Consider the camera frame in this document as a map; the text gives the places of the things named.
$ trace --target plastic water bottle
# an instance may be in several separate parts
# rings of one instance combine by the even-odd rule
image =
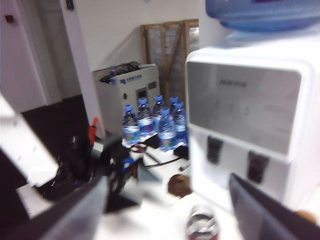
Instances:
[[[140,140],[140,127],[131,104],[124,106],[122,126],[126,143],[128,145],[138,143]]]
[[[154,120],[150,111],[147,98],[139,98],[138,122],[140,125],[140,135],[142,137],[150,136],[154,133]]]
[[[173,116],[176,110],[176,102],[178,102],[178,97],[177,96],[171,96],[170,97],[170,112],[171,115]]]
[[[159,122],[159,139],[160,148],[166,152],[173,150],[176,147],[176,127],[173,117],[170,113],[170,108],[164,107],[161,109],[161,119]]]
[[[156,95],[154,97],[154,105],[153,105],[153,124],[154,124],[154,132],[157,133],[159,131],[159,122],[161,118],[161,109],[165,107],[164,97],[162,95]]]
[[[110,76],[111,77],[117,76],[117,71],[115,66],[111,66]]]
[[[188,144],[187,118],[183,101],[175,104],[174,123],[176,129],[176,143]]]

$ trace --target water bottle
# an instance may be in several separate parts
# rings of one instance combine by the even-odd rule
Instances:
[[[140,135],[142,137],[150,136],[154,133],[154,120],[150,111],[147,98],[139,98],[138,122],[140,125]]]
[[[117,71],[115,66],[111,66],[110,76],[111,77],[117,76]]]
[[[173,117],[170,113],[170,108],[164,107],[161,109],[161,119],[159,122],[159,139],[160,148],[164,152],[176,148],[176,127]]]
[[[170,112],[171,115],[174,116],[175,110],[176,110],[176,102],[178,102],[177,96],[171,96],[170,97]]]
[[[320,22],[319,0],[206,0],[206,12],[246,32],[302,29]]]
[[[122,126],[126,143],[128,145],[137,144],[140,140],[140,127],[131,104],[124,106]]]
[[[161,109],[165,107],[164,97],[162,95],[156,95],[154,97],[154,106],[153,106],[153,124],[154,132],[159,131],[159,122],[161,118]]]
[[[183,101],[177,101],[175,104],[174,123],[176,129],[176,144],[188,144],[187,118]]]

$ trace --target brown round object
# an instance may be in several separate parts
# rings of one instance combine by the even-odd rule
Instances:
[[[301,217],[309,220],[310,222],[317,224],[317,218],[312,213],[304,210],[296,211],[296,213],[299,214]]]
[[[168,192],[181,198],[191,194],[189,177],[181,174],[173,175],[168,183]]]

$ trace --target orange object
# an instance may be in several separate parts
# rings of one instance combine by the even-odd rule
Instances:
[[[296,211],[296,213],[299,214],[301,217],[309,220],[310,222],[317,224],[317,218],[312,213],[304,210]]]
[[[95,143],[96,140],[96,132],[97,132],[97,123],[98,123],[99,118],[96,116],[93,119],[92,125],[89,126],[89,130],[88,130],[88,137],[90,139],[90,143],[93,145]]]

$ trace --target white plastic housing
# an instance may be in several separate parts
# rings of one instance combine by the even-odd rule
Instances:
[[[237,32],[189,54],[194,191],[231,211],[229,175],[248,179],[251,151],[269,158],[263,181],[252,183],[287,207],[303,204],[320,180],[319,43],[317,29]],[[208,161],[208,136],[223,142],[219,164]]]

